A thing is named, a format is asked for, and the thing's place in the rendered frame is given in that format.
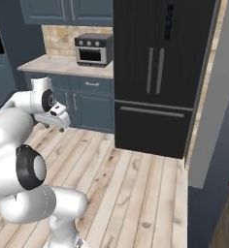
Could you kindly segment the blue wall cabinets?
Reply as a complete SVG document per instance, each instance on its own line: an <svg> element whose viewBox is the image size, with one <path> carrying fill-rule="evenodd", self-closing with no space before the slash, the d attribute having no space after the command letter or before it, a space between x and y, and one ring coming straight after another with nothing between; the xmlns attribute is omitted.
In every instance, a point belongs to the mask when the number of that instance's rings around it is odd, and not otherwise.
<svg viewBox="0 0 229 248"><path fill-rule="evenodd" d="M20 0L26 24L112 26L113 0Z"/></svg>

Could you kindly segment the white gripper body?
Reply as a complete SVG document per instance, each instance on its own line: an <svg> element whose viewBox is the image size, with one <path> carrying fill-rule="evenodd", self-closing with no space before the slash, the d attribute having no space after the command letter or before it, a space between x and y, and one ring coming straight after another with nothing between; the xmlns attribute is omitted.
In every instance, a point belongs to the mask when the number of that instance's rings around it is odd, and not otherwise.
<svg viewBox="0 0 229 248"><path fill-rule="evenodd" d="M54 107L48 112L35 114L38 122L67 129L70 124L70 117L65 107Z"/></svg>

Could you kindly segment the blue base cabinets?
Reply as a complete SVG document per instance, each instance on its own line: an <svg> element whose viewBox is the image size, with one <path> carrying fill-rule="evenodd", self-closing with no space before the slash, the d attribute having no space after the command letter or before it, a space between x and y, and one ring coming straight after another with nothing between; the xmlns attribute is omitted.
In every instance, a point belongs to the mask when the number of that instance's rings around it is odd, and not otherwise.
<svg viewBox="0 0 229 248"><path fill-rule="evenodd" d="M27 86L32 78L49 77L56 99L68 108L71 126L112 134L114 121L114 81L110 78L78 77L25 72Z"/></svg>

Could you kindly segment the grey toaster oven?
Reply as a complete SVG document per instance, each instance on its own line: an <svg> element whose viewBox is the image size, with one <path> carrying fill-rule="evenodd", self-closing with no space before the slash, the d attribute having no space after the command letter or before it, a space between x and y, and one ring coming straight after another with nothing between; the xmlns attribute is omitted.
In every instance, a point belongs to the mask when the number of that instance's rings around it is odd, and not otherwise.
<svg viewBox="0 0 229 248"><path fill-rule="evenodd" d="M106 67L113 61L113 35L85 33L75 38L79 65Z"/></svg>

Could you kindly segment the black fridge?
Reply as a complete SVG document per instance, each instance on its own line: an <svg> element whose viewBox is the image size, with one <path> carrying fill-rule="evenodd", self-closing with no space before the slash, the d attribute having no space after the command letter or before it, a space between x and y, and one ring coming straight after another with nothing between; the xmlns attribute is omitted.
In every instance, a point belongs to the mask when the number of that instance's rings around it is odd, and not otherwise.
<svg viewBox="0 0 229 248"><path fill-rule="evenodd" d="M114 0L114 141L181 159L220 0Z"/></svg>

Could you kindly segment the grey island counter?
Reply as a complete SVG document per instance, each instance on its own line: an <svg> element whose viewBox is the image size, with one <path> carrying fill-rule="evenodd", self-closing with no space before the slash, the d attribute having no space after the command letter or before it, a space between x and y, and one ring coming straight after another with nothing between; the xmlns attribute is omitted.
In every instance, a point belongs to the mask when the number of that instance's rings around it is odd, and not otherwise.
<svg viewBox="0 0 229 248"><path fill-rule="evenodd" d="M229 196L229 0L188 173L187 248L209 248Z"/></svg>

